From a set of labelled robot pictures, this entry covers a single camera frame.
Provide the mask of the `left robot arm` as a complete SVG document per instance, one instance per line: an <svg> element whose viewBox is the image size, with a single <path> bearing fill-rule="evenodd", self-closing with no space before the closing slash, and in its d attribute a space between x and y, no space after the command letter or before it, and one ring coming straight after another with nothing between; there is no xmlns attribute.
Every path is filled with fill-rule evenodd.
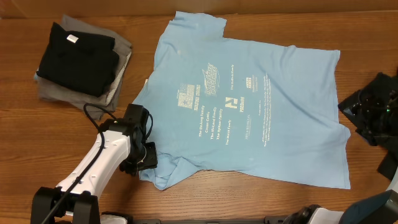
<svg viewBox="0 0 398 224"><path fill-rule="evenodd" d="M152 127L152 115L135 104L122 118L111 116L97 124L96 141L74 171L56 187L35 193L31 223L55 223L65 215L73 223L133 223L130 215L100 212L99 198L116 169L135 176L157 167L155 144L148 141Z"/></svg>

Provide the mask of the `light blue printed t-shirt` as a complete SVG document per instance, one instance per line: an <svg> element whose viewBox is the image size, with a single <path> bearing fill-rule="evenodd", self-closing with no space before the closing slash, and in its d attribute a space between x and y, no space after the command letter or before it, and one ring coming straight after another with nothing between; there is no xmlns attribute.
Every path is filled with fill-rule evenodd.
<svg viewBox="0 0 398 224"><path fill-rule="evenodd" d="M158 165L141 180L167 189L201 170L349 189L335 68L338 50L224 37L226 20L176 12L135 103L154 122Z"/></svg>

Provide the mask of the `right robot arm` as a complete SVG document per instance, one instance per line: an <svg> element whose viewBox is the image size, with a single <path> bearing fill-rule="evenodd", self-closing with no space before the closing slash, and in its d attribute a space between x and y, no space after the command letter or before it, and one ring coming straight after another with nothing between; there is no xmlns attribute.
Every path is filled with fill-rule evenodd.
<svg viewBox="0 0 398 224"><path fill-rule="evenodd" d="M391 180L383 193L352 204L345 212L319 205L304 207L280 223L395 223L397 221L397 92L359 90L339 107L356 125L356 132L372 146L382 146L387 154L377 171Z"/></svg>

